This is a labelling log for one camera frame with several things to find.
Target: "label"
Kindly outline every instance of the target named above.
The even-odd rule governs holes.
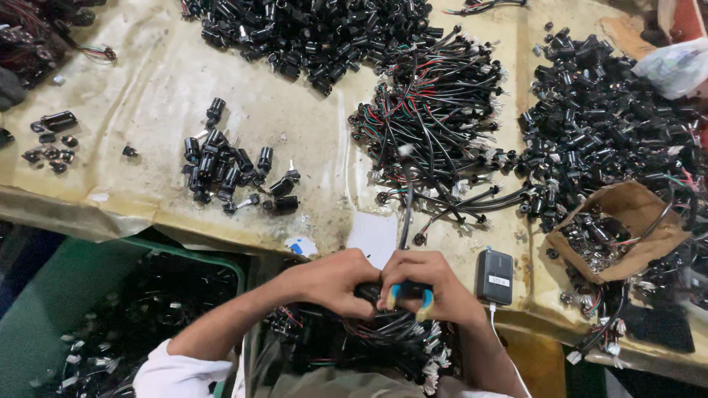
[[[490,283],[496,283],[497,285],[509,287],[509,279],[499,278],[498,276],[489,276]]]

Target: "white sleeve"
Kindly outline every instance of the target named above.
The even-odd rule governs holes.
[[[170,340],[157,346],[135,375],[137,398],[209,397],[209,384],[226,380],[232,363],[171,356],[167,353]]]

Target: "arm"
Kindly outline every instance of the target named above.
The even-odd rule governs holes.
[[[511,359],[494,334],[482,305],[457,279],[440,252],[396,251],[382,273],[383,287],[377,307],[395,283],[404,280],[433,286],[435,306],[431,317],[459,325],[464,356],[465,380],[488,392],[526,397]],[[403,300],[400,305],[418,311],[421,300]]]
[[[267,313],[291,302],[312,302],[343,317],[371,318],[374,308],[354,297],[359,283],[376,282],[380,272],[359,249],[347,249],[285,270],[278,277],[199,318],[170,341],[167,353],[222,360]]]

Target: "left hand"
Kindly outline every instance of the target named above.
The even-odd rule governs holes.
[[[381,271],[374,268],[359,249],[346,249],[325,258],[283,271],[276,279],[293,289],[294,301],[321,305],[342,317],[371,319],[375,308],[354,297],[354,287],[378,282]]]

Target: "blue sticker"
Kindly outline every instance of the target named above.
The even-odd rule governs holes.
[[[292,245],[290,248],[295,252],[295,254],[302,254],[302,249],[300,248],[299,244],[296,243],[296,244]]]

